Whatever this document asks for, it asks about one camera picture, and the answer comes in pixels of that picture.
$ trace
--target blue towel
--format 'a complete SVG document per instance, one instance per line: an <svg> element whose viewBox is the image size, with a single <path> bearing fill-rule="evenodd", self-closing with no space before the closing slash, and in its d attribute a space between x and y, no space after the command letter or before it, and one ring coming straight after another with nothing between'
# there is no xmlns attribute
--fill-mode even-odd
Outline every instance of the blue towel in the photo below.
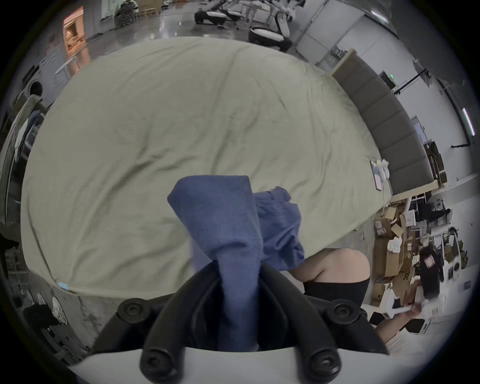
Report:
<svg viewBox="0 0 480 384"><path fill-rule="evenodd" d="M224 293L218 350L256 348L261 261L280 270L303 261L300 212L289 200L279 187L253 195L246 176L189 176L168 196L192 237L195 267L218 261Z"/></svg>
<svg viewBox="0 0 480 384"><path fill-rule="evenodd" d="M291 197L280 187L254 193L255 208L264 243L262 260L277 271L289 271L304 261L303 248L298 240L300 211ZM212 261L192 241L192 265L196 272Z"/></svg>

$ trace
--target beige bed sheet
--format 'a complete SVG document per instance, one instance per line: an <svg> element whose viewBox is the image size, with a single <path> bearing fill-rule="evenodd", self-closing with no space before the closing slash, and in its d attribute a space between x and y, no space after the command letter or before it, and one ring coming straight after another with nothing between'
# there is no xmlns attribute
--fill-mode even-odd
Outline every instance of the beige bed sheet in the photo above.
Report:
<svg viewBox="0 0 480 384"><path fill-rule="evenodd" d="M311 256L382 207L379 156L338 83L291 55L205 37L136 44L79 71L46 115L23 185L25 260L78 294L174 292L192 268L167 195L198 174L287 189Z"/></svg>

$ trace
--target headboard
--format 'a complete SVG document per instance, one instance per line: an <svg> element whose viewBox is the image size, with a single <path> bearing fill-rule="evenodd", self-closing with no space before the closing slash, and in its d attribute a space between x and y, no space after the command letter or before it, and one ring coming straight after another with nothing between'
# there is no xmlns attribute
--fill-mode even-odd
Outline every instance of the headboard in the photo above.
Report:
<svg viewBox="0 0 480 384"><path fill-rule="evenodd" d="M382 158L390 164L393 198L425 185L438 188L423 144L410 117L385 82L354 50L350 50L331 75L342 86L365 121Z"/></svg>

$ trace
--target human hand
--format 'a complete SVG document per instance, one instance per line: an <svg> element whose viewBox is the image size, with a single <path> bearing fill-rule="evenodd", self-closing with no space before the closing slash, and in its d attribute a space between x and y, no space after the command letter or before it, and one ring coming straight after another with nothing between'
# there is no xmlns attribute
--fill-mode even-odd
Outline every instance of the human hand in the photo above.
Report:
<svg viewBox="0 0 480 384"><path fill-rule="evenodd" d="M412 305L410 311L403 312L402 315L407 317L408 319L413 319L415 316L421 313L421 305L415 304L415 294L417 293L417 287L421 285L420 280L415 280L413 284L411 284L408 289L405 291L405 296L403 298L403 306L407 307Z"/></svg>

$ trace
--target screw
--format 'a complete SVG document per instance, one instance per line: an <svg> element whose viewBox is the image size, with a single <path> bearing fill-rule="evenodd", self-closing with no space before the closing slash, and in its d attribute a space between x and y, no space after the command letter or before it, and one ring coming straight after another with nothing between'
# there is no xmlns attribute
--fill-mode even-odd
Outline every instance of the screw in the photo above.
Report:
<svg viewBox="0 0 480 384"><path fill-rule="evenodd" d="M349 306L345 304L340 304L335 307L335 314L337 314L339 317L348 317L352 313L351 309Z"/></svg>
<svg viewBox="0 0 480 384"><path fill-rule="evenodd" d="M168 376L173 370L173 361L171 357L162 351L149 351L145 356L144 362L147 372L156 377Z"/></svg>
<svg viewBox="0 0 480 384"><path fill-rule="evenodd" d="M317 377L333 377L340 367L340 359L333 351L319 352L310 360L310 371Z"/></svg>
<svg viewBox="0 0 480 384"><path fill-rule="evenodd" d="M136 316L142 312L142 306L136 303L130 304L125 311L127 315Z"/></svg>

